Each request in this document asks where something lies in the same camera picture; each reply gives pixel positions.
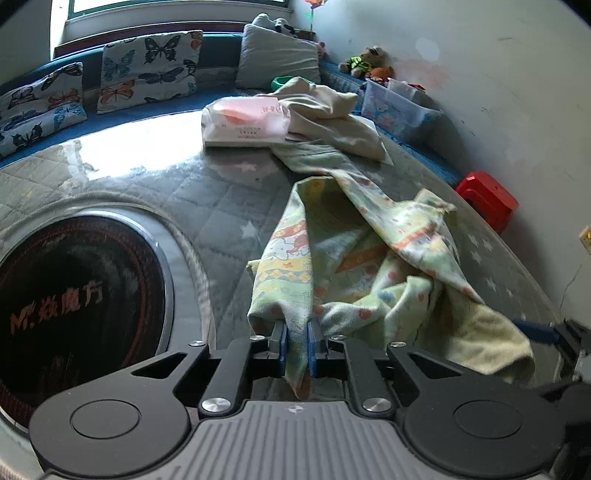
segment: stuffed toy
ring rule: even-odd
[[[317,42],[314,42],[314,44],[316,45],[316,48],[318,49],[318,59],[322,60],[324,58],[324,56],[326,55],[326,50],[324,49],[326,47],[326,44],[323,41],[317,41]]]
[[[352,77],[362,78],[374,67],[379,67],[386,52],[379,47],[365,48],[357,57],[351,57],[346,62],[339,63],[339,70],[343,73],[350,73]]]
[[[274,28],[277,33],[283,33],[289,37],[297,38],[297,30],[291,25],[288,25],[285,18],[278,18],[275,20]]]
[[[393,77],[394,69],[392,67],[376,67],[365,74],[365,78],[383,86],[388,83],[388,78]]]
[[[287,24],[285,18],[278,18],[277,20],[271,20],[267,14],[258,14],[252,21],[253,25],[257,27],[266,28],[267,30],[274,30],[277,33],[283,33],[289,37],[297,38],[297,30]]]

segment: green patterned towel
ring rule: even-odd
[[[285,376],[300,397],[312,317],[325,335],[352,335],[372,348],[403,340],[508,380],[532,373],[528,339],[483,305],[462,274],[444,221],[453,205],[428,190],[394,202],[328,145],[272,151],[291,170],[320,175],[294,185],[262,258],[249,263],[249,321],[261,331],[285,319]]]

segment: window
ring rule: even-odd
[[[166,0],[69,0],[68,18],[100,12],[109,8],[124,7],[126,5],[147,4]],[[275,5],[286,7],[289,0],[238,0],[252,4]]]

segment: gray pillow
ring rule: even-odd
[[[244,27],[236,85],[269,90],[274,77],[284,76],[320,83],[316,45],[256,25]]]

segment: butterfly pillow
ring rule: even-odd
[[[0,97],[0,158],[86,120],[82,64],[72,63]]]
[[[86,111],[79,103],[65,103],[41,114],[30,110],[2,120],[0,159],[62,128],[83,122]]]
[[[82,93],[82,64],[70,63],[0,96],[0,117],[5,119],[31,109],[43,113],[65,103],[80,103]]]
[[[203,32],[144,35],[103,50],[97,113],[161,102],[196,92]]]

